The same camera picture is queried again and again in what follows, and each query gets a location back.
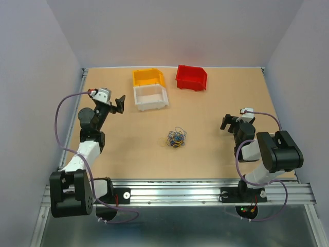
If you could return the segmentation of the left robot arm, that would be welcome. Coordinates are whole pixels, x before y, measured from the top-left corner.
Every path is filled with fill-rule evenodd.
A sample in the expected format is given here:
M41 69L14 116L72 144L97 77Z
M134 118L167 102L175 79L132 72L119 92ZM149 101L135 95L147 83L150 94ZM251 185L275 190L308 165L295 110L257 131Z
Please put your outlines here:
M107 89L91 89L86 94L95 108L82 108L78 112L79 147L76 151L64 147L73 157L62 170L49 177L51 213L55 218L89 215L97 198L104 203L114 198L115 191L107 185L96 190L90 166L105 146L103 124L108 114L124 112L125 96L111 103L111 92Z

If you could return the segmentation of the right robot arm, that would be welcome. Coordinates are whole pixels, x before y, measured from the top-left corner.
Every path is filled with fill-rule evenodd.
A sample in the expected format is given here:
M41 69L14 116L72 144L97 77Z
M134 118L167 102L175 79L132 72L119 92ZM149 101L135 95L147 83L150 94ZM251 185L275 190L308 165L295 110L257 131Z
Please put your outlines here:
M241 117L223 117L221 129L227 129L234 137L235 167L240 181L235 187L221 188L222 203L267 202L265 186L303 165L303 154L287 131L257 132L254 121L250 111Z

